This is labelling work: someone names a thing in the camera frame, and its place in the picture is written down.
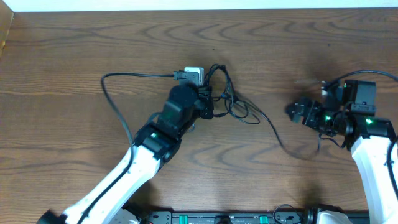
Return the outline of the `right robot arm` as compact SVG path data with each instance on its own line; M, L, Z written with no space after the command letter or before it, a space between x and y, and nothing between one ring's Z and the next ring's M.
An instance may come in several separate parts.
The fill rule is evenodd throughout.
M397 134L388 119L376 117L376 84L362 80L328 83L323 102L301 97L285 111L320 140L343 136L359 170L370 223L397 223Z

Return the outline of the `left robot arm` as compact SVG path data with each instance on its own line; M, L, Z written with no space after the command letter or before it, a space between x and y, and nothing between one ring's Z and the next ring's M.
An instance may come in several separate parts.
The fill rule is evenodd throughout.
M132 195L180 148L183 135L198 118L213 117L210 86L177 85L157 121L137 132L121 162L83 199L57 215L49 210L39 223L112 223Z

